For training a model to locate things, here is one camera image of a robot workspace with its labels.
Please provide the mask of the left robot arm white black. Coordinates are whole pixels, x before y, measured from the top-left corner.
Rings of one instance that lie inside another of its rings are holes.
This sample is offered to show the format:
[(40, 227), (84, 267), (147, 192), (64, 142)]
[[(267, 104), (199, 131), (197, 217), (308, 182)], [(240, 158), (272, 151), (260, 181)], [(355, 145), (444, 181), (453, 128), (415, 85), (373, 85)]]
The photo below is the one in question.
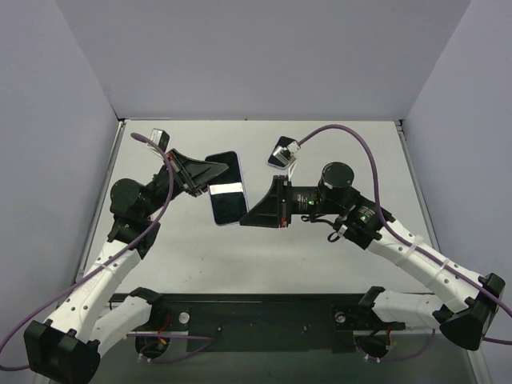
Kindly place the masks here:
[(199, 161), (170, 150), (152, 180), (130, 178), (110, 190), (114, 224), (96, 262), (63, 303), (44, 322), (32, 321), (24, 332), (29, 368), (59, 383), (88, 383), (102, 356), (138, 326), (158, 328), (165, 314), (160, 294), (138, 289), (110, 314), (102, 311), (122, 280), (149, 252), (170, 201), (185, 192), (206, 192), (227, 164)]

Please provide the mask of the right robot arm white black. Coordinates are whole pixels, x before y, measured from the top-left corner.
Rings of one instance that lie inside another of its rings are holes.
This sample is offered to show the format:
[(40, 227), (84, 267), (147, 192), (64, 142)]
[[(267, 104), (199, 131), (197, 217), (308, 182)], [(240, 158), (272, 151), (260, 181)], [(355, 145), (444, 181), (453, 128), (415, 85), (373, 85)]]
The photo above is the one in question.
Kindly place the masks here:
[(316, 186), (293, 186), (284, 175), (273, 178), (267, 194), (245, 214), (242, 226), (286, 228), (298, 215), (305, 222), (330, 223), (330, 242), (343, 238), (383, 257), (408, 273), (426, 294), (404, 294), (380, 286), (370, 288), (358, 304), (357, 316), (367, 327), (396, 325), (440, 330), (456, 346), (477, 350), (498, 309), (505, 282), (452, 262), (406, 229), (391, 213), (379, 210), (352, 186), (354, 172), (342, 162), (323, 167)]

